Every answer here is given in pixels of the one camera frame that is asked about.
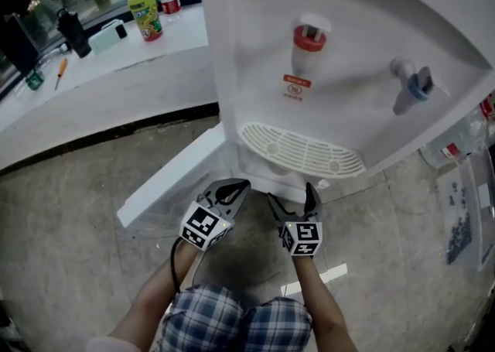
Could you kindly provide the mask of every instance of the black cable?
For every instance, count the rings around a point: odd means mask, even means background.
[[[176,255],[177,245],[181,240],[182,238],[178,237],[176,241],[173,243],[172,250],[170,251],[170,269],[172,270],[173,285],[176,287],[177,293],[180,293],[180,283],[179,280],[177,279],[177,274],[176,274],[175,255]]]

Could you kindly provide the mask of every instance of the fiducial marker cube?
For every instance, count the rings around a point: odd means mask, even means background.
[[[323,241],[321,222],[285,223],[282,241],[291,256],[313,256]]]
[[[205,251],[222,239],[233,226],[233,223],[224,220],[211,210],[197,202],[192,202],[181,221],[179,235]]]

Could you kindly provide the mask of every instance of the floor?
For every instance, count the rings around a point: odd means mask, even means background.
[[[169,257],[178,220],[164,208],[146,227],[124,229],[115,212],[217,122],[151,128],[0,178],[0,289],[34,352],[82,351],[124,315]],[[325,237],[314,260],[320,272],[347,266],[327,285],[359,351],[443,352],[467,333],[493,273],[444,264],[435,173],[418,154],[369,179],[337,183],[321,198]],[[251,193],[234,231],[194,277],[228,285],[247,304],[296,280],[260,193]]]

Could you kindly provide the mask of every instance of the plaid shorts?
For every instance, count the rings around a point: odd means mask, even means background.
[[[155,352],[299,352],[311,325],[306,308],[293,299],[278,297],[244,315],[228,289],[195,286],[175,298]]]

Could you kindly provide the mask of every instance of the white countertop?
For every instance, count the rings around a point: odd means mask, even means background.
[[[91,52],[83,59],[74,51],[68,54],[67,68],[57,91],[54,88],[60,60],[50,67],[37,91],[31,91],[27,86],[22,90],[19,89],[22,87],[12,90],[0,101],[0,132],[34,108],[89,81],[171,53],[208,46],[202,5],[185,8],[182,18],[176,23],[166,25],[165,17],[160,19],[163,35],[156,41],[144,41],[136,23],[130,21],[125,24],[128,36],[103,53],[95,55]]]

